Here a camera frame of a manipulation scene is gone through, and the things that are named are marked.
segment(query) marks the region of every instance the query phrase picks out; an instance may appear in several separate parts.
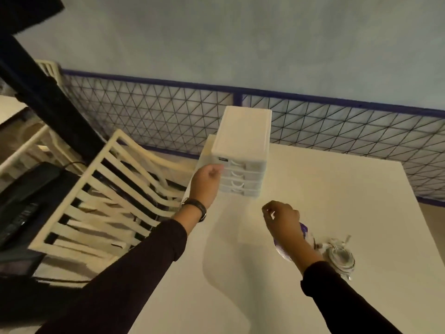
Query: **black wire grid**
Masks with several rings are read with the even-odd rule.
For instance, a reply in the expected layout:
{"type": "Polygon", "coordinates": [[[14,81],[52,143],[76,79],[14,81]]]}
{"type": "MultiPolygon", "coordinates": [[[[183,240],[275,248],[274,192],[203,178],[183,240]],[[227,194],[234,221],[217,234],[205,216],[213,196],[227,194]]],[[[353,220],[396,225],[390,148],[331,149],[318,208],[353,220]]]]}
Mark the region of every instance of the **black wire grid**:
{"type": "MultiPolygon", "coordinates": [[[[104,138],[199,155],[234,95],[220,91],[65,76],[71,101],[104,138]]],[[[445,119],[242,95],[272,113],[272,143],[399,161],[416,196],[445,200],[445,119]]]]}

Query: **black pole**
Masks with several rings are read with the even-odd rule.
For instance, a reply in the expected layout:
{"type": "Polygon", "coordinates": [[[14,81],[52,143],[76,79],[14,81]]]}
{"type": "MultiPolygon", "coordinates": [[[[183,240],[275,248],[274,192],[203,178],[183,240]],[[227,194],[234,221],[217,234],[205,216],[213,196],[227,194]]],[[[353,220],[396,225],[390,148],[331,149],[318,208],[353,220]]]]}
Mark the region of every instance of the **black pole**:
{"type": "Polygon", "coordinates": [[[104,142],[19,42],[0,28],[0,78],[87,163],[104,142]]]}

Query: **yellowish table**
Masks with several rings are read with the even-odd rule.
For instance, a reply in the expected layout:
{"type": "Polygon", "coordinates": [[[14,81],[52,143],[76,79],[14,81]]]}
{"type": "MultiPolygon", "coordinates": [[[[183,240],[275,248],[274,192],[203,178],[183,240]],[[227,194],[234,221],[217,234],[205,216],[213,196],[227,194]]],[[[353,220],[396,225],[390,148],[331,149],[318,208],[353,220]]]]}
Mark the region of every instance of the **yellowish table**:
{"type": "Polygon", "coordinates": [[[266,229],[272,199],[298,208],[318,241],[352,235],[351,286],[402,332],[445,331],[445,267],[402,165],[271,144],[261,196],[219,193],[130,333],[329,333],[266,229]]]}

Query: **black sleeve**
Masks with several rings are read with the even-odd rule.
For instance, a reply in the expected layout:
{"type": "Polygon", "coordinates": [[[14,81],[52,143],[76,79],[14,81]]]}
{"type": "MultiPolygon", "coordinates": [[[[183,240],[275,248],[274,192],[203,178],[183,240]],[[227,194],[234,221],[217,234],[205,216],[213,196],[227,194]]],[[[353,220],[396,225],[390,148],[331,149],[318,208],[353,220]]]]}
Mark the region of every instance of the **black sleeve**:
{"type": "Polygon", "coordinates": [[[101,272],[81,298],[39,334],[126,334],[173,261],[184,252],[187,233],[176,220],[160,223],[138,246],[101,272]]]}
{"type": "Polygon", "coordinates": [[[325,261],[309,266],[301,288],[312,297],[332,334],[400,333],[325,261]]]}

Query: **wristwatch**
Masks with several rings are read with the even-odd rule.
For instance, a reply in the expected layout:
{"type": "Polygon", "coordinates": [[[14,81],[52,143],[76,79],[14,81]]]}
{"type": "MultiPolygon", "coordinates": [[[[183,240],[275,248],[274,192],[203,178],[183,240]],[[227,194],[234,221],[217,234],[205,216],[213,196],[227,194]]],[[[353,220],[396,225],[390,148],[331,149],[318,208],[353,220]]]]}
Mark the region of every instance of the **wristwatch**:
{"type": "Polygon", "coordinates": [[[181,203],[181,205],[194,205],[194,206],[196,206],[198,209],[200,209],[201,212],[203,213],[203,216],[202,216],[201,219],[198,221],[199,223],[202,222],[202,221],[204,220],[204,218],[206,217],[206,215],[207,215],[207,209],[206,209],[206,207],[205,207],[204,205],[202,205],[201,202],[199,202],[199,201],[196,200],[196,199],[193,199],[193,198],[190,198],[190,197],[189,197],[189,198],[186,198],[186,200],[183,201],[183,202],[181,203]]]}

